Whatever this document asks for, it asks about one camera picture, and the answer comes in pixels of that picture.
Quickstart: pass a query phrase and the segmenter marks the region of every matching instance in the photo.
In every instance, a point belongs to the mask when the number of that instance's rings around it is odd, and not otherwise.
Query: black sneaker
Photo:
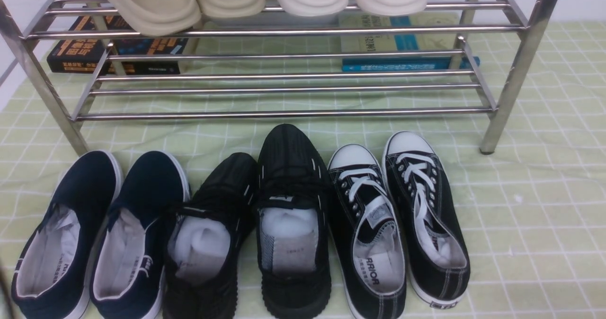
[[[379,163],[366,148],[350,144],[335,152],[329,174],[335,189],[330,230],[351,313],[357,319],[397,318],[406,299],[405,260]]]
[[[399,132],[383,164],[402,215],[413,289],[433,308],[452,308],[467,289],[470,263],[440,159],[420,136]]]
[[[269,133],[255,214],[263,300],[279,319],[311,319],[329,302],[328,177],[299,129],[282,124]]]
[[[238,253],[255,226],[257,163],[234,153],[193,199],[174,209],[165,254],[165,319],[231,319],[238,302]]]
[[[134,163],[108,213],[91,278],[91,301],[104,319],[153,319],[160,311],[166,223],[172,204],[189,200],[187,176],[168,153]]]
[[[61,179],[15,267],[11,296],[25,317],[82,317],[89,256],[121,184],[120,166],[105,151],[85,153]]]

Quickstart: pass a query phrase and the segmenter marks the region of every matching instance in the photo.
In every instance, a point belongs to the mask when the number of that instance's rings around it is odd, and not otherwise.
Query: blue book
[[[381,28],[407,26],[436,26],[457,24],[457,13],[426,12],[409,17],[379,17],[366,14],[339,16],[342,28]],[[411,50],[449,50],[455,43],[455,34],[381,34],[342,36],[342,53],[395,52]],[[361,58],[343,59],[343,71],[431,71],[448,69],[450,56],[418,56],[409,58]],[[480,59],[475,56],[476,64]],[[461,61],[461,69],[471,68],[467,58]]]

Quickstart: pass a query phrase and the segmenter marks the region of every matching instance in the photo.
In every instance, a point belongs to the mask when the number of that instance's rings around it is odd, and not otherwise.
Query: shoe rack
[[[461,0],[458,2],[442,2],[429,0],[427,10],[459,10],[462,11],[461,21],[454,26],[411,26],[390,28],[247,28],[244,30],[189,30],[170,37],[203,38],[206,36],[342,36],[370,34],[457,34],[453,50],[426,52],[373,52],[373,53],[294,53],[294,54],[239,54],[239,55],[118,55],[113,48],[113,39],[143,38],[135,31],[107,30],[102,17],[118,15],[113,7],[106,7],[107,0],[48,0],[45,6],[34,17],[32,23],[24,30],[19,29],[12,19],[6,5],[0,0],[0,34],[6,40],[9,48],[15,54],[19,64],[28,75],[34,88],[48,107],[63,133],[78,154],[88,151],[87,144],[80,133],[84,121],[127,121],[127,120],[204,120],[210,118],[292,118],[310,116],[424,116],[448,114],[487,114],[490,124],[480,143],[480,151],[485,154],[494,152],[498,140],[506,126],[509,114],[519,95],[522,83],[526,78],[530,64],[547,28],[548,21],[556,6],[557,0],[537,0],[532,14],[526,18],[515,0]],[[74,8],[69,5],[85,4],[85,8]],[[503,24],[475,24],[476,10],[502,10],[508,22]],[[359,10],[353,0],[343,12]],[[281,7],[266,7],[263,12],[284,12]],[[77,17],[91,15],[97,29],[95,31],[49,31],[49,26],[57,17]],[[472,48],[467,43],[467,35],[472,33],[515,32],[521,39],[519,48],[500,97],[495,99],[487,86],[482,73],[473,59],[470,59],[471,69],[458,69],[461,59],[472,58]],[[60,39],[102,39],[106,51],[100,59],[89,84],[82,93],[76,108],[69,112],[56,92],[47,74],[44,72],[36,56],[34,48],[39,41],[56,41]],[[331,72],[331,73],[262,73],[255,75],[145,75],[127,76],[121,62],[171,61],[171,60],[291,60],[291,59],[342,59],[342,58],[400,58],[407,56],[451,56],[451,68],[443,71],[387,71],[387,72]],[[116,75],[101,75],[101,67],[106,62],[115,65]],[[469,77],[469,82],[446,83],[440,82],[441,77]],[[365,79],[390,78],[390,84],[358,84]],[[431,81],[411,82],[408,78]],[[325,87],[257,87],[247,88],[203,88],[203,89],[120,89],[115,86],[124,82],[154,82],[172,81],[262,81],[262,80],[298,80],[298,81],[343,81],[342,85],[334,83]],[[275,110],[256,112],[177,112],[177,113],[123,113],[97,114],[89,112],[91,104],[98,97],[123,95],[140,96],[171,96],[171,95],[246,95],[264,93],[347,93],[347,92],[377,92],[403,90],[461,90],[472,89],[478,93],[478,105],[461,107],[424,107],[424,108],[382,108],[382,109],[335,109],[335,110]]]

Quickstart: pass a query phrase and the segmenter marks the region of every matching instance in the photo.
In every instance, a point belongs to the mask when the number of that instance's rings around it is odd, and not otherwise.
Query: white toe cap
[[[420,136],[413,132],[398,132],[387,142],[387,154],[400,153],[407,151],[421,151],[434,153],[429,144]]]
[[[376,165],[377,160],[364,146],[349,144],[341,147],[335,152],[335,155],[333,155],[333,158],[330,160],[329,170],[358,164]]]

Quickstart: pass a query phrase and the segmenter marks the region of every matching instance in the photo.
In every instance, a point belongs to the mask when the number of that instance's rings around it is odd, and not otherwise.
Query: book
[[[457,13],[425,12],[404,17],[380,17],[367,14],[342,14],[341,28],[386,28],[410,26],[438,26],[457,24]],[[395,52],[411,50],[450,50],[456,34],[380,34],[340,37],[342,53]],[[448,69],[450,56],[421,56],[409,58],[353,58],[343,59],[343,71],[432,71]],[[480,59],[474,56],[477,65]],[[467,58],[461,60],[461,69],[471,68]]]
[[[132,30],[120,16],[104,17],[108,30]],[[94,30],[95,23],[90,16],[78,17],[70,27],[71,31]],[[192,54],[197,47],[197,39],[117,39],[114,45],[119,54]],[[103,42],[96,39],[62,40],[54,46],[46,61],[54,73],[93,73],[105,51]],[[127,75],[175,75],[184,73],[189,62],[123,62]],[[106,63],[101,75],[115,73],[113,66]]]

